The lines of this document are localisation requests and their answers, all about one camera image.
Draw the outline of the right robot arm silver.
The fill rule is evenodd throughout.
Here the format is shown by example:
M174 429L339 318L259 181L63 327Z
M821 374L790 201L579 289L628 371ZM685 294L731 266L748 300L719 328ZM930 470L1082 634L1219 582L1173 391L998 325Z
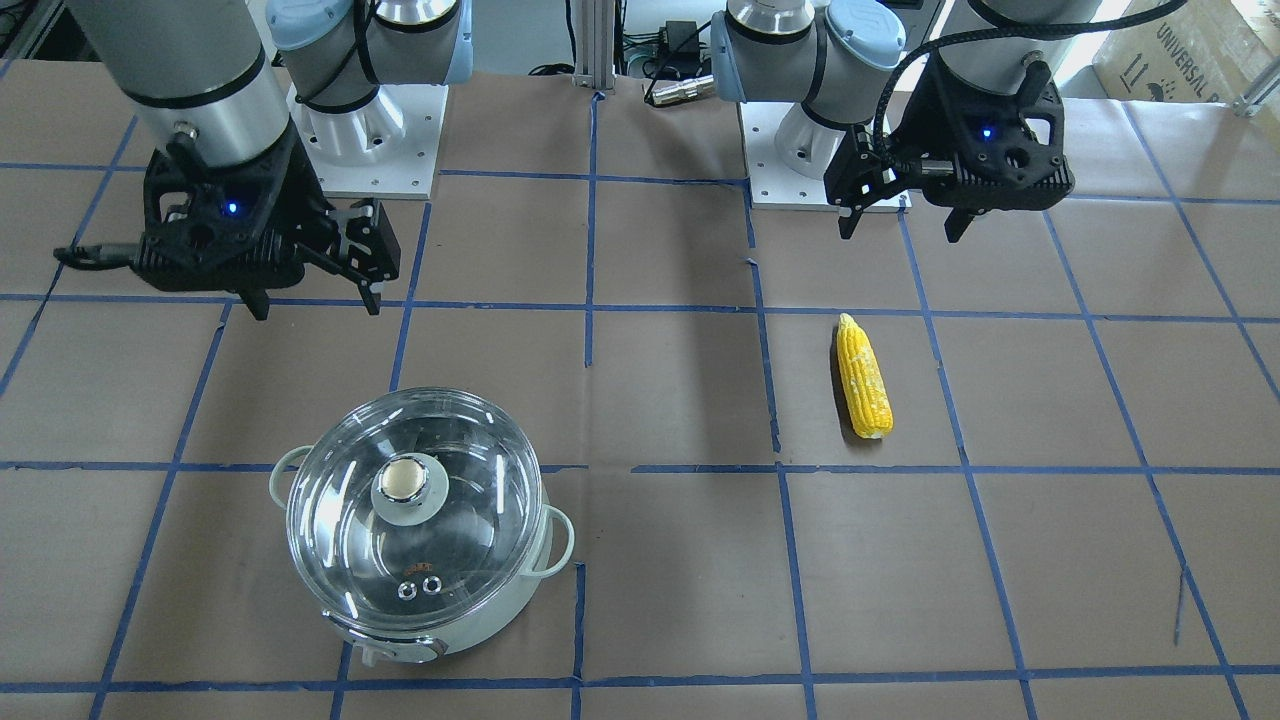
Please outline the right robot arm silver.
M243 1L72 1L69 10L156 149L128 243L56 249L164 292L224 291L266 319L307 266L352 283L367 313L401 273L381 201L334 208L323 177L402 172L428 191L431 145L408 100L474 72L468 1L270 1L265 47Z

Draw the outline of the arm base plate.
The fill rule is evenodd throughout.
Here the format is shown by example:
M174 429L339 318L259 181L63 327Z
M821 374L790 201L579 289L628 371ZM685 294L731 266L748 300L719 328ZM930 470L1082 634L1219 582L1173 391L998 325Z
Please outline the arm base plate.
M381 86L342 114L288 108L324 192L334 197L428 200L436 170L449 88Z
M799 102L739 105L753 202L759 208L836 211L824 173L845 131L809 117Z

